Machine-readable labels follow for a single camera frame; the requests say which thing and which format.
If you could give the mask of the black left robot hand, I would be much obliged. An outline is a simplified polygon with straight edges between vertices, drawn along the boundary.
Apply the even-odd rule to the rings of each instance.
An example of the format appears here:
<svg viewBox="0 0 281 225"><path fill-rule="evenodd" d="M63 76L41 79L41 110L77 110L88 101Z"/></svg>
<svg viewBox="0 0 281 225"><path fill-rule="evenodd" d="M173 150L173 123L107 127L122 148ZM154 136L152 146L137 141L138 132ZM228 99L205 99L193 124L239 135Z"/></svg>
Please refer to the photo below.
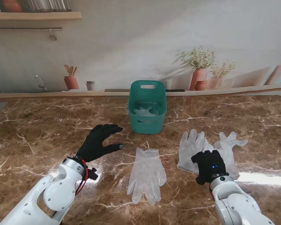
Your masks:
<svg viewBox="0 0 281 225"><path fill-rule="evenodd" d="M104 124L95 126L87 135L83 145L79 148L75 157L86 163L94 161L104 155L116 152L124 148L122 143L103 146L103 142L110 135L121 132L122 127L117 124Z"/></svg>

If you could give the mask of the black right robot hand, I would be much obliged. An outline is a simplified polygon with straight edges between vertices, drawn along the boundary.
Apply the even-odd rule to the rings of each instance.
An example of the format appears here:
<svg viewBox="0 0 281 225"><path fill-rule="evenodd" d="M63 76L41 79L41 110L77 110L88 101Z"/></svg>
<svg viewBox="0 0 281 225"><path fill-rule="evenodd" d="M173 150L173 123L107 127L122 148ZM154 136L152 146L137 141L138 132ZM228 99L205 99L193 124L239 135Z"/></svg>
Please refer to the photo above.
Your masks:
<svg viewBox="0 0 281 225"><path fill-rule="evenodd" d="M191 157L193 163L198 165L199 175L197 183L204 185L211 183L218 177L228 176L225 163L217 150L199 152Z"/></svg>

